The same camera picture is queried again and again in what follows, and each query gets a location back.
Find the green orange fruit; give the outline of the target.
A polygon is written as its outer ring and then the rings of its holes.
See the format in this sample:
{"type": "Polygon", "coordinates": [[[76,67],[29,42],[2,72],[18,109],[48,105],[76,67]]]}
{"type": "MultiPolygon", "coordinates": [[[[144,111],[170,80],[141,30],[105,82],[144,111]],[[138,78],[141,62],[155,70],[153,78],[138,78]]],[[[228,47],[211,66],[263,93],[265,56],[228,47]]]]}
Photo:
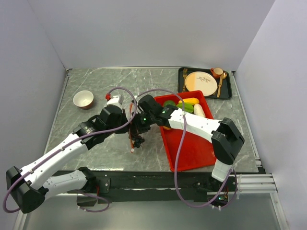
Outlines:
{"type": "Polygon", "coordinates": [[[167,105],[176,106],[176,103],[172,100],[167,100],[163,103],[163,107],[166,107],[167,105]]]}

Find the clear zip bag orange zipper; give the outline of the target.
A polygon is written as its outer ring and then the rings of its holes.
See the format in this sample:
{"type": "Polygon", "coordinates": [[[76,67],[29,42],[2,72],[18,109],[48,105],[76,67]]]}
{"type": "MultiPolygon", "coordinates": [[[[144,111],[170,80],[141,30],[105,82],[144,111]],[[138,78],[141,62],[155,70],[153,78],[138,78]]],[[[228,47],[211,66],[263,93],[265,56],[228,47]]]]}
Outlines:
{"type": "Polygon", "coordinates": [[[131,153],[128,134],[112,134],[95,150],[102,168],[128,168],[141,160],[139,149],[131,153]]]}

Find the black grape bunch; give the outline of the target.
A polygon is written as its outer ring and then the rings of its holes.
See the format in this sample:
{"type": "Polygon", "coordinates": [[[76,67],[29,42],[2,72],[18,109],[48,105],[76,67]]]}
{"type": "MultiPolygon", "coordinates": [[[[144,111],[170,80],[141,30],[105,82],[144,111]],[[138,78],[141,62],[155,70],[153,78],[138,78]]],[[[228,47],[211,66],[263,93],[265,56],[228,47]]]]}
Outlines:
{"type": "Polygon", "coordinates": [[[145,139],[138,133],[132,131],[129,132],[131,148],[140,148],[141,145],[145,142],[145,139]]]}

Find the white radish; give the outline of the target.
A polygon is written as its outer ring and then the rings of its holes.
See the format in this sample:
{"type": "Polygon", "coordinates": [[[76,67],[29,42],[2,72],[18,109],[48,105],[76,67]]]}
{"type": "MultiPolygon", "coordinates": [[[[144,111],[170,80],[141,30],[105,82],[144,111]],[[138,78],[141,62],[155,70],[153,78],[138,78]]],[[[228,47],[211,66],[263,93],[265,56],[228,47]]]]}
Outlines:
{"type": "Polygon", "coordinates": [[[206,117],[202,106],[198,103],[193,106],[193,113],[200,117],[206,117]]]}

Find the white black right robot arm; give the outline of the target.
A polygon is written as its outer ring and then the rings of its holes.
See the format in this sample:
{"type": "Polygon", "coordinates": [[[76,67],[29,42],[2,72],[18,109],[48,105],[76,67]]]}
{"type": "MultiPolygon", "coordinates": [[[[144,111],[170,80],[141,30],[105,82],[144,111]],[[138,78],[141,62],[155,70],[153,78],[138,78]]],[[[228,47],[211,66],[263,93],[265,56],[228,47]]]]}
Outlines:
{"type": "Polygon", "coordinates": [[[173,105],[162,107],[151,95],[142,97],[138,107],[142,112],[136,114],[133,120],[133,128],[138,134],[147,132],[151,125],[156,124],[185,130],[212,143],[216,161],[210,185],[215,191],[221,191],[226,186],[227,174],[245,143],[233,120],[226,117],[223,120],[208,119],[173,105]]]}

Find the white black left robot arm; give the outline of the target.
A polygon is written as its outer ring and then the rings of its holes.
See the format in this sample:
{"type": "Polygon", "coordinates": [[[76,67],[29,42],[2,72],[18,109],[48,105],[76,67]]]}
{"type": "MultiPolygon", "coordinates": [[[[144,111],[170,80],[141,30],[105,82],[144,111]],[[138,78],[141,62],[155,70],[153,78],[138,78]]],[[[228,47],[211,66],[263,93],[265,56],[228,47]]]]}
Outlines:
{"type": "Polygon", "coordinates": [[[81,122],[60,144],[31,164],[6,172],[8,194],[18,209],[30,213],[53,196],[73,190],[91,192],[98,187],[95,175],[87,167],[54,176],[62,166],[114,133],[126,133],[128,120],[121,105],[109,104],[99,115],[81,122]]]}

